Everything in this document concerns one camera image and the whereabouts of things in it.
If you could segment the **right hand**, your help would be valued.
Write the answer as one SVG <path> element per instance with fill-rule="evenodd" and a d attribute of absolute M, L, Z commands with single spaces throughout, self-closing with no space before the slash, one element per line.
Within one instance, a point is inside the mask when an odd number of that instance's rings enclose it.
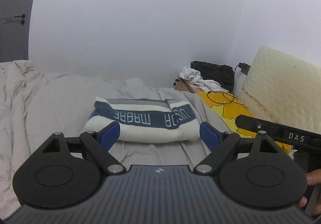
<path fill-rule="evenodd" d="M 321 169 L 316 169 L 314 171 L 308 172 L 305 174 L 306 180 L 307 180 L 307 185 L 308 186 L 315 186 L 316 184 L 320 184 L 321 180 Z M 302 208 L 308 203 L 308 199 L 303 196 L 301 198 L 301 201 L 299 203 L 299 207 Z M 316 204 L 316 206 L 313 209 L 313 214 L 317 215 L 320 213 L 320 202 Z"/>

